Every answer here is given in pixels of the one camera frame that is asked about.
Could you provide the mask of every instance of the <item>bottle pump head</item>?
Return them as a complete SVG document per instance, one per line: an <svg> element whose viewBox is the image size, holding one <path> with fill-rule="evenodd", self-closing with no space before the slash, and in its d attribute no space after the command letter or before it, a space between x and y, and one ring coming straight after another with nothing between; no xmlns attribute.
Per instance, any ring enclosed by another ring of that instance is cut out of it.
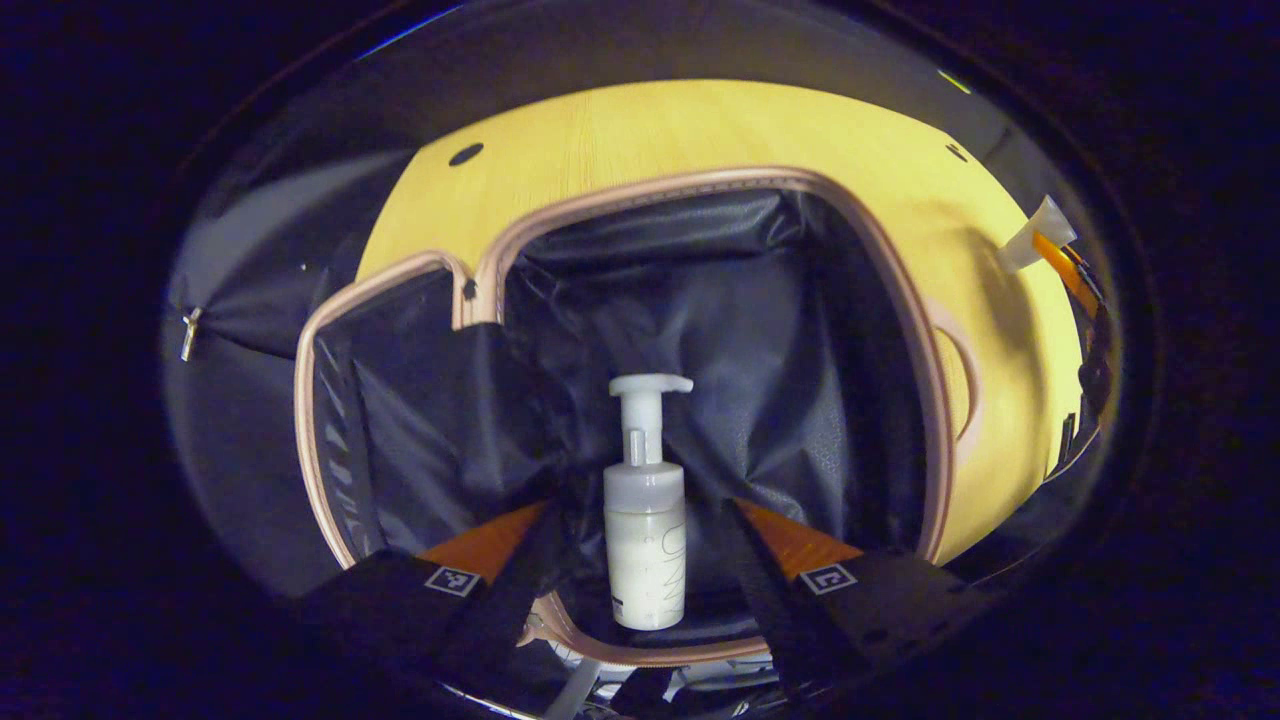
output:
<svg viewBox="0 0 1280 720"><path fill-rule="evenodd" d="M622 461L627 465L662 462L662 393L690 392L694 380L652 373L609 380L609 395L622 397Z"/></svg>

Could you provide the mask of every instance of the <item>white pump bottle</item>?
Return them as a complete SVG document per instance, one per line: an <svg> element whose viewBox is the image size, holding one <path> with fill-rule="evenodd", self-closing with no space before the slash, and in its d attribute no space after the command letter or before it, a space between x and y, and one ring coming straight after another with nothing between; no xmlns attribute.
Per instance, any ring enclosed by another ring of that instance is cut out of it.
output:
<svg viewBox="0 0 1280 720"><path fill-rule="evenodd" d="M662 460L662 393L689 392L680 375L622 375L622 462L604 469L604 544L613 619L660 630L685 616L685 469Z"/></svg>

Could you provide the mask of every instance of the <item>black background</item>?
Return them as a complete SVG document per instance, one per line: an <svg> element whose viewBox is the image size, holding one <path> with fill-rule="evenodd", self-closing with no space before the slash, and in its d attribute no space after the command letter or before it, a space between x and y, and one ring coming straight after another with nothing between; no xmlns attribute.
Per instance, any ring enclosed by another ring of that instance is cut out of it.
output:
<svg viewBox="0 0 1280 720"><path fill-rule="evenodd" d="M1272 254L1251 223L1274 199L1268 5L895 4L891 22L942 33L1089 149L1146 243L1171 342L1158 442L1106 542L851 714L1280 712L1260 347ZM394 702L282 625L187 498L155 388L175 247L147 224L234 105L379 6L8 6L5 382L32 402L5 423L17 562L0 714L332 716Z"/></svg>

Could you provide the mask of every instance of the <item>circular hole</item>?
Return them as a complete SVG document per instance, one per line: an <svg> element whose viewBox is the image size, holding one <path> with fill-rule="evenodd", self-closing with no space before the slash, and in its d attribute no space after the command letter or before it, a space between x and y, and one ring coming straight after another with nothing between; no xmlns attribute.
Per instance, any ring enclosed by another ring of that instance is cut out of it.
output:
<svg viewBox="0 0 1280 720"><path fill-rule="evenodd" d="M467 147L463 147L462 150L458 150L458 154L449 159L449 167L451 168L456 168L456 167L461 165L462 163L466 163L467 160L470 160L470 159L475 158L476 155L479 155L481 150L484 150L484 143L483 142L477 142L475 145L468 145Z"/></svg>

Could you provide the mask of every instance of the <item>metal zipper pull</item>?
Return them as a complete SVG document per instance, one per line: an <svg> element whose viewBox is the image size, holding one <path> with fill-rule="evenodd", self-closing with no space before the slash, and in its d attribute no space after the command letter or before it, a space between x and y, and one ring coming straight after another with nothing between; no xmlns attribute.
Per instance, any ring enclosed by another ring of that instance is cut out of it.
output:
<svg viewBox="0 0 1280 720"><path fill-rule="evenodd" d="M178 354L178 357L183 363L191 359L191 346L196 342L196 329L200 328L200 315L204 313L204 307L196 307L189 314L182 316L182 322L187 325L187 334L182 338L182 352Z"/></svg>

